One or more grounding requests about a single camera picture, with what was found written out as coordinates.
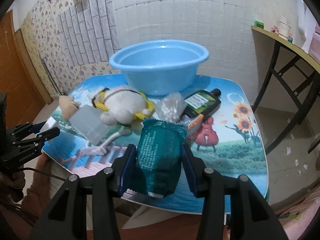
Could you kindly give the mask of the wooden door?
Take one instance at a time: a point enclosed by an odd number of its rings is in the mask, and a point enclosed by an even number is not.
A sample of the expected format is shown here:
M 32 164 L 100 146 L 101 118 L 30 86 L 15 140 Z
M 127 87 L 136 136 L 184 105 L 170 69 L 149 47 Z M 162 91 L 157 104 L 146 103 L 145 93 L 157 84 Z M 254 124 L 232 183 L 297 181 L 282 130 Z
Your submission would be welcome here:
M 12 11 L 1 20 L 1 93 L 7 93 L 7 127 L 33 121 L 53 102 L 31 62 L 21 31 L 14 31 Z

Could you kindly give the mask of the orange white sachet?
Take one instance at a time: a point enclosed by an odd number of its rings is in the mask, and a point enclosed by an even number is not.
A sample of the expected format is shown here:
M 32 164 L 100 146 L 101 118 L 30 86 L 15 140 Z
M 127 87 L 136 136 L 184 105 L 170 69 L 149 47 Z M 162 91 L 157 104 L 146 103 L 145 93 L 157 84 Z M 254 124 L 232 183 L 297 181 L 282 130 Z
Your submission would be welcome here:
M 203 115 L 199 114 L 195 118 L 191 118 L 187 115 L 184 115 L 180 118 L 179 124 L 185 125 L 187 127 L 187 136 L 186 141 L 188 143 L 192 143 L 197 137 L 199 130 L 201 128 L 201 124 L 203 122 Z

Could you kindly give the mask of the long clear plastic case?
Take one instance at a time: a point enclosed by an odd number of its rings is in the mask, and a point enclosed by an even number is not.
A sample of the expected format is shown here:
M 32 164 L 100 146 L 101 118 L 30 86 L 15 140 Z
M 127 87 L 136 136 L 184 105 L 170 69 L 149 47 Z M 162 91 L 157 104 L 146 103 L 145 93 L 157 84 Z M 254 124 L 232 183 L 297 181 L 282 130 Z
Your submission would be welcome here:
M 83 105 L 70 117 L 69 122 L 91 144 L 97 146 L 110 130 L 100 120 L 102 113 L 102 110 Z

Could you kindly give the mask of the white cup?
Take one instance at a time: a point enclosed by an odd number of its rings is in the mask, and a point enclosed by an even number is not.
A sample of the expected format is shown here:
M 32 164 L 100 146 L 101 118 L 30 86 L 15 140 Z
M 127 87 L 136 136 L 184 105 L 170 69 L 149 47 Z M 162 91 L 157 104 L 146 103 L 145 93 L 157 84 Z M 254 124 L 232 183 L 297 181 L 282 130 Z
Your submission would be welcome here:
M 288 40 L 290 30 L 291 30 L 291 26 L 288 24 L 288 19 L 284 16 L 279 16 L 279 21 L 278 21 L 279 36 Z

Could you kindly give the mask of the beige plush toy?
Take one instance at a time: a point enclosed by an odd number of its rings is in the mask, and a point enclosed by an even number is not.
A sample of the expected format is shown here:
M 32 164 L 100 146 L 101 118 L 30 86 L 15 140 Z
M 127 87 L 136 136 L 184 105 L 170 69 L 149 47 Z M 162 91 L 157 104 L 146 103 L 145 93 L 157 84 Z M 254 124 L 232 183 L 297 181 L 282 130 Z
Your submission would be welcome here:
M 62 118 L 65 121 L 68 121 L 79 109 L 79 105 L 74 101 L 74 98 L 66 95 L 59 97 L 59 107 L 61 109 Z

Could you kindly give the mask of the white plush with yellow net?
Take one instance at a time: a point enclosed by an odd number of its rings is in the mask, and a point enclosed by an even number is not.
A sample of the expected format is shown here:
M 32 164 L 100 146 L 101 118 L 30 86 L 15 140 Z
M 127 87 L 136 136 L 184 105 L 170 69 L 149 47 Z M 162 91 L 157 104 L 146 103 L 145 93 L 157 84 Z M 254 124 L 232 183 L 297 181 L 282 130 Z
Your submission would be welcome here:
M 104 88 L 91 100 L 93 107 L 102 111 L 102 123 L 112 126 L 129 125 L 135 120 L 148 118 L 155 110 L 155 103 L 131 86 Z

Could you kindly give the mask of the wooden side table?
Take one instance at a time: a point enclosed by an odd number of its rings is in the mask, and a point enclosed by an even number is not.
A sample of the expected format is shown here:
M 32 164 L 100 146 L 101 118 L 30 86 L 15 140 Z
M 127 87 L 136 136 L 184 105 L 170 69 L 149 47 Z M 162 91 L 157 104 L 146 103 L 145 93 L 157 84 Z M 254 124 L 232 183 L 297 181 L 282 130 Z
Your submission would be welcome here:
M 258 108 L 273 77 L 297 108 L 284 130 L 265 149 L 265 153 L 269 154 L 297 125 L 302 124 L 319 98 L 319 63 L 296 45 L 270 31 L 256 26 L 251 26 L 251 30 L 274 41 L 270 64 L 252 109 L 255 111 Z

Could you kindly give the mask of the black lotion bottle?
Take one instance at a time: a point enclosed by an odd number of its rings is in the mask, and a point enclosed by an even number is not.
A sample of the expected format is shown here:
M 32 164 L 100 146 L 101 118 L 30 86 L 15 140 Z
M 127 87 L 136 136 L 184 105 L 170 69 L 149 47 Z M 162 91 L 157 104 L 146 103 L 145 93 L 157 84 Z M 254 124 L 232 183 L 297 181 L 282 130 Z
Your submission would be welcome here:
M 210 92 L 198 90 L 185 98 L 184 101 L 187 103 L 187 107 L 184 110 L 185 115 L 190 118 L 203 115 L 203 121 L 208 119 L 220 107 L 220 95 L 221 91 L 217 88 Z

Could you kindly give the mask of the teal snack packet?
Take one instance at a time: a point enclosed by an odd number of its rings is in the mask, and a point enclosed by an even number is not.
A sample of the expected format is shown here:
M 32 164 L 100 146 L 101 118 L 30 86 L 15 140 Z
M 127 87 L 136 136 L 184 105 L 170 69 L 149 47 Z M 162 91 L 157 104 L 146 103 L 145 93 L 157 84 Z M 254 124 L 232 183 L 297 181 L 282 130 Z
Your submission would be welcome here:
M 129 189 L 155 198 L 176 190 L 181 175 L 181 152 L 187 127 L 144 119 Z

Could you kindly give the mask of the green small box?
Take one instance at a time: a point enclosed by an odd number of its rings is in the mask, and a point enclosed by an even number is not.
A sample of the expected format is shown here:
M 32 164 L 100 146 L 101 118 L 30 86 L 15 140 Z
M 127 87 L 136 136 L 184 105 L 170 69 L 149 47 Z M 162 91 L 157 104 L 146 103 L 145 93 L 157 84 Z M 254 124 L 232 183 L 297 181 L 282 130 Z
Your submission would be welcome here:
M 263 24 L 263 22 L 255 21 L 255 22 L 254 22 L 254 26 L 255 26 L 255 27 L 258 27 L 258 28 L 261 28 L 261 29 L 264 29 L 264 24 Z

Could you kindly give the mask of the bag of white balls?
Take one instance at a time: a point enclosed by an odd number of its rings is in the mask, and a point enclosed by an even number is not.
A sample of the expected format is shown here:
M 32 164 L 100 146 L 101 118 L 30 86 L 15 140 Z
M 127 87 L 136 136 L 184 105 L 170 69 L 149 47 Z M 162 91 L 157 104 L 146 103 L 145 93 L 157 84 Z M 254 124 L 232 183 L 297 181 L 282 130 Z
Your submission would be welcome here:
M 179 92 L 171 93 L 155 104 L 155 112 L 159 120 L 177 123 L 187 107 L 187 103 Z

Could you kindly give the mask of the white plastic hook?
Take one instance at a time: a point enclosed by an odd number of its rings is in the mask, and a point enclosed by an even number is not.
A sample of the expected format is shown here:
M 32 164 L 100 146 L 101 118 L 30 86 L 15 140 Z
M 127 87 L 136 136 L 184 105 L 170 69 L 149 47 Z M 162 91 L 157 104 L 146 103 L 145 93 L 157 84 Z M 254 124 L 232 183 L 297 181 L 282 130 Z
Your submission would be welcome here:
M 120 131 L 117 131 L 113 134 L 111 134 L 105 141 L 103 141 L 100 145 L 98 146 L 90 146 L 90 147 L 85 147 L 81 148 L 78 152 L 78 156 L 83 157 L 85 155 L 93 156 L 93 155 L 101 155 L 104 156 L 107 154 L 107 146 L 110 146 L 110 144 L 116 140 L 119 137 L 129 135 L 131 134 L 130 129 L 122 129 Z

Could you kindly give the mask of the blue plastic basin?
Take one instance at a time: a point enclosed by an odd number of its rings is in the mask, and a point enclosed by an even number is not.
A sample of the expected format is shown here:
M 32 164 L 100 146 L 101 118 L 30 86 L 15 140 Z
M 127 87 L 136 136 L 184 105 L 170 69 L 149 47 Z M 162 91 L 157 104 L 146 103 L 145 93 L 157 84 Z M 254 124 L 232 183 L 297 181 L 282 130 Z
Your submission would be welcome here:
M 147 95 L 163 96 L 189 87 L 199 65 L 209 58 L 202 45 L 184 40 L 155 40 L 125 47 L 110 59 L 126 83 Z

